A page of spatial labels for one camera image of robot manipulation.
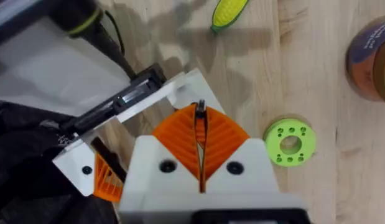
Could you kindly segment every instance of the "screw hole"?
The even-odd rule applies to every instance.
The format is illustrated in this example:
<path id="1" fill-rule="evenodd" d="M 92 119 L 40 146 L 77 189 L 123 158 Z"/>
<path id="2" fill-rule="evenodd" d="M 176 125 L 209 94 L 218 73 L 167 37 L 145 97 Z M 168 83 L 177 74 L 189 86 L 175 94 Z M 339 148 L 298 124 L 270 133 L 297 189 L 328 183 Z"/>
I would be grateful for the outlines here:
<path id="1" fill-rule="evenodd" d="M 242 163 L 233 161 L 227 164 L 227 170 L 230 174 L 241 175 L 243 173 L 244 168 Z"/>
<path id="2" fill-rule="evenodd" d="M 159 164 L 160 171 L 166 174 L 175 171 L 176 168 L 177 168 L 177 164 L 170 159 L 165 159 Z"/>
<path id="3" fill-rule="evenodd" d="M 90 167 L 90 166 L 84 166 L 81 168 L 81 171 L 85 174 L 85 175 L 89 175 L 93 172 L 93 169 Z"/>

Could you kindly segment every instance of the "black cable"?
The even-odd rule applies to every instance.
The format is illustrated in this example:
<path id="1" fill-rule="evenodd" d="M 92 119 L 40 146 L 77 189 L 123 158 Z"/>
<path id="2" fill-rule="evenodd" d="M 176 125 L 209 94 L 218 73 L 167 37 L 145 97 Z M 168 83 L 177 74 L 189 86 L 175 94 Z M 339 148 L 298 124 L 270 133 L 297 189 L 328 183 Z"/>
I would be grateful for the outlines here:
<path id="1" fill-rule="evenodd" d="M 118 27 L 114 17 L 112 16 L 112 14 L 109 11 L 105 10 L 105 15 L 110 19 L 113 26 L 115 27 L 116 35 L 118 36 L 118 40 L 119 40 L 120 51 L 124 55 L 124 44 L 123 44 L 122 36 L 120 35 L 119 27 Z"/>

